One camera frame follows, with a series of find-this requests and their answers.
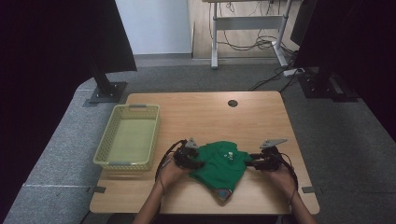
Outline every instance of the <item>human hand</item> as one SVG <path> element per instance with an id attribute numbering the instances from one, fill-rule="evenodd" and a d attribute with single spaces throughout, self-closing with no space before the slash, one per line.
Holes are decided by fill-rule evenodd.
<path id="1" fill-rule="evenodd" d="M 288 168 L 284 164 L 281 164 L 276 171 L 262 170 L 262 173 L 272 180 L 289 201 L 292 199 L 296 187 Z"/>
<path id="2" fill-rule="evenodd" d="M 159 181 L 163 185 L 163 189 L 168 189 L 173 183 L 177 182 L 183 175 L 189 173 L 190 169 L 181 169 L 175 164 L 172 156 L 168 156 L 161 168 L 158 176 Z"/>

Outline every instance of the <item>green basket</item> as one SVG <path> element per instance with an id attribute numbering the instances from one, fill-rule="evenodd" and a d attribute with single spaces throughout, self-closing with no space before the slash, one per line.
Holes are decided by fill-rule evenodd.
<path id="1" fill-rule="evenodd" d="M 114 106 L 93 163 L 106 170 L 150 170 L 159 126 L 158 105 Z"/>

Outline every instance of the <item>light wood surface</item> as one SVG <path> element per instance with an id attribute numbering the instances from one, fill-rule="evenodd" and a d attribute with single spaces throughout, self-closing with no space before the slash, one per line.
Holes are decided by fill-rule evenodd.
<path id="1" fill-rule="evenodd" d="M 210 28 L 213 28 L 212 18 L 213 18 L 213 7 L 214 4 L 208 3 L 207 1 L 197 1 L 189 0 L 189 13 L 191 20 L 191 36 L 193 36 L 193 48 L 192 56 L 196 59 L 210 59 L 211 57 L 211 44 L 212 38 L 210 36 Z M 234 13 L 226 7 L 226 2 L 221 1 L 221 6 L 218 6 L 218 16 L 220 17 L 247 17 L 247 16 L 265 16 L 267 9 L 269 7 L 268 1 L 262 1 L 259 5 L 257 1 L 233 1 Z M 300 8 L 301 1 L 293 1 L 291 3 L 290 14 L 288 18 L 288 23 L 286 25 L 285 34 L 283 36 L 282 42 L 292 50 L 297 50 L 299 46 L 294 44 L 290 40 L 291 31 L 293 29 L 295 18 L 297 16 L 298 10 Z M 281 1 L 280 3 L 280 14 L 283 14 L 286 7 L 286 1 Z M 272 7 L 268 11 L 268 15 L 277 15 L 278 12 L 278 1 L 272 4 Z M 256 43 L 256 38 L 259 34 L 259 30 L 231 30 L 225 31 L 227 39 L 229 42 L 236 46 L 252 46 Z M 270 35 L 277 37 L 278 30 L 261 30 L 260 35 Z M 273 38 L 265 38 L 267 40 L 274 41 Z M 226 42 L 226 38 L 223 31 L 218 31 L 218 42 Z M 250 50 L 238 51 L 232 49 L 228 45 L 219 44 L 218 45 L 219 58 L 276 58 L 273 49 L 258 49 L 253 48 Z"/>
<path id="2" fill-rule="evenodd" d="M 237 107 L 228 106 L 236 100 Z M 97 186 L 105 193 L 94 193 L 94 213 L 137 213 L 147 199 L 163 153 L 180 139 L 194 137 L 198 145 L 231 141 L 241 151 L 260 152 L 265 139 L 287 138 L 279 151 L 290 156 L 299 177 L 299 192 L 312 214 L 319 210 L 314 193 L 301 187 L 311 182 L 298 147 L 288 114 L 276 91 L 134 93 L 127 104 L 159 105 L 161 126 L 154 165 L 149 172 L 103 171 Z M 177 182 L 163 198 L 165 214 L 287 214 L 283 195 L 259 171 L 247 168 L 232 197 L 219 202 L 210 191 L 188 176 Z"/>

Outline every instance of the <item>forearm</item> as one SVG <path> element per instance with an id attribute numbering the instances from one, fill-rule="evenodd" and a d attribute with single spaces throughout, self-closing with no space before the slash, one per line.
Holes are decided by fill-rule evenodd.
<path id="1" fill-rule="evenodd" d="M 163 197 L 163 187 L 159 181 L 155 182 L 151 193 L 134 219 L 133 224 L 149 224 L 154 218 Z"/>
<path id="2" fill-rule="evenodd" d="M 317 224 L 317 221 L 314 217 L 309 213 L 306 208 L 301 196 L 298 192 L 295 192 L 294 196 L 290 202 L 291 211 L 294 214 L 298 223 L 301 224 Z"/>

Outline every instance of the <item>standing desk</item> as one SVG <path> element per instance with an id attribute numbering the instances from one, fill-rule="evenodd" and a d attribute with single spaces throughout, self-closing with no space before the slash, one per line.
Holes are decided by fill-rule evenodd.
<path id="1" fill-rule="evenodd" d="M 274 51 L 281 66 L 287 66 L 285 52 L 281 48 L 283 34 L 285 33 L 286 23 L 289 18 L 291 0 L 286 3 L 286 10 L 283 16 L 259 16 L 259 17 L 218 17 L 218 3 L 226 2 L 252 2 L 253 0 L 202 0 L 203 2 L 213 3 L 213 42 L 212 42 L 212 69 L 218 68 L 218 30 L 259 30 L 259 29 L 278 29 L 279 34 L 276 41 L 273 41 Z"/>
<path id="2" fill-rule="evenodd" d="M 228 102 L 235 100 L 237 106 Z M 137 213 L 149 196 L 164 152 L 180 139 L 193 137 L 200 146 L 231 141 L 238 149 L 260 152 L 265 139 L 287 138 L 277 146 L 290 156 L 299 178 L 299 192 L 312 214 L 319 211 L 315 193 L 303 193 L 311 181 L 298 147 L 282 98 L 277 91 L 134 93 L 126 104 L 156 104 L 161 124 L 154 164 L 149 172 L 104 170 L 91 201 L 94 213 Z M 288 214 L 283 194 L 260 171 L 248 167 L 231 198 L 225 203 L 213 197 L 196 180 L 185 176 L 163 196 L 163 214 Z"/>

